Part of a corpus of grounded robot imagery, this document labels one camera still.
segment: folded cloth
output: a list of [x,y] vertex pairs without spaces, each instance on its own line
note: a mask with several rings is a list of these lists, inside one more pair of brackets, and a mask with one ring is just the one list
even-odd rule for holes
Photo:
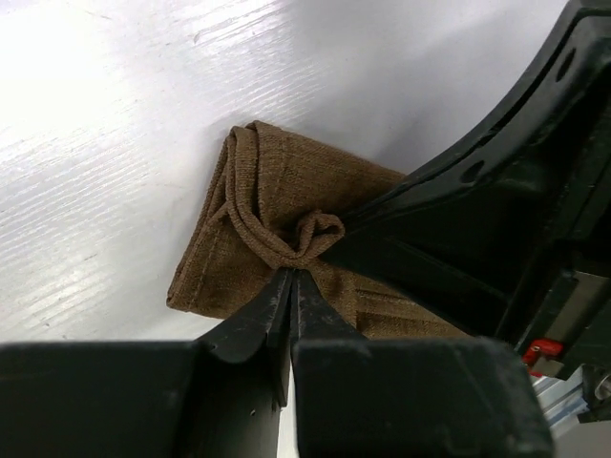
[[368,337],[459,336],[454,326],[384,284],[318,259],[345,233],[338,215],[403,176],[255,121],[224,141],[168,305],[226,318],[279,267],[308,269],[323,296]]

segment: brown fabric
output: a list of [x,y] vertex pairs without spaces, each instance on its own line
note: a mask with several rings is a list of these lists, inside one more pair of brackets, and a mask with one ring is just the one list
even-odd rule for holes
[[259,121],[235,127],[168,305],[226,318],[253,299],[277,268],[294,267],[308,269],[331,305],[367,336],[463,335],[385,285],[318,260],[344,235],[337,215],[402,178]]

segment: white surface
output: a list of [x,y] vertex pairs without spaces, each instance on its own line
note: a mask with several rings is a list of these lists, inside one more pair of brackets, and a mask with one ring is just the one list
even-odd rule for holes
[[205,332],[165,291],[233,124],[409,172],[493,108],[563,4],[3,0],[0,340]]

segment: hole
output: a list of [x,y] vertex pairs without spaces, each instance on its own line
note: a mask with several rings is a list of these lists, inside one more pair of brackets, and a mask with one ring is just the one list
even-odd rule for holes
[[484,164],[485,162],[483,160],[476,162],[474,165],[465,170],[465,172],[460,176],[460,181],[463,183],[473,183],[479,175],[479,172],[481,172],[481,169],[484,167]]
[[573,59],[575,59],[575,51],[576,51],[575,48],[573,48],[571,51],[569,51],[568,54],[566,54],[566,57],[564,57],[564,61],[562,62],[562,65],[560,65],[560,68],[558,69],[558,74],[556,75],[556,81],[560,81],[569,71],[569,68],[571,67],[571,64],[573,63]]

